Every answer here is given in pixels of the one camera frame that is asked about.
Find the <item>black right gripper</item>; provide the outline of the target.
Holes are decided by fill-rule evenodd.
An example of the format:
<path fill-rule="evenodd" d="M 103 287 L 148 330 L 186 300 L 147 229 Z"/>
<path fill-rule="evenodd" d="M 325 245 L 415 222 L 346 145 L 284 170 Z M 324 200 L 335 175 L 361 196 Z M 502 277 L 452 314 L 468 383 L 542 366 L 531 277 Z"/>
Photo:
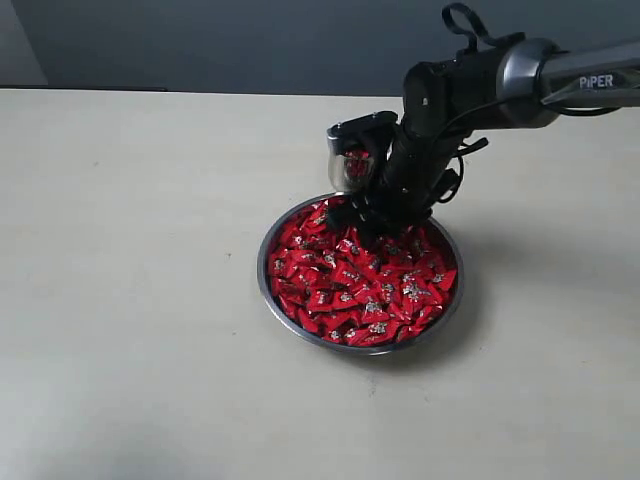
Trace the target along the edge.
<path fill-rule="evenodd" d="M 465 135 L 412 139 L 399 125 L 371 134 L 358 144 L 372 155 L 374 169 L 364 186 L 343 188 L 348 199 L 329 209 L 331 229 L 358 229 L 365 241 L 394 236 L 427 221 L 432 207 L 451 201 L 464 177 L 463 158 L 488 145 L 481 138 L 464 143 Z"/>

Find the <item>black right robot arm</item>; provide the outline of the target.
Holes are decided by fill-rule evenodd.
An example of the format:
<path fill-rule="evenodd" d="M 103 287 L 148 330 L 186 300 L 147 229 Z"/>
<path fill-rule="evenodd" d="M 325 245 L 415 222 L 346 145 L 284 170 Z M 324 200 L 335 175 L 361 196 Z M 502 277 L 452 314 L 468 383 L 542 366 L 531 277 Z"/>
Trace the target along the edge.
<path fill-rule="evenodd" d="M 401 113 L 379 111 L 331 126 L 329 176 L 345 201 L 330 228 L 367 239 L 424 222 L 450 202 L 463 159 L 486 146 L 474 132 L 538 129 L 561 116 L 594 117 L 639 103 L 639 44 L 566 52 L 545 39 L 502 41 L 406 74 Z"/>

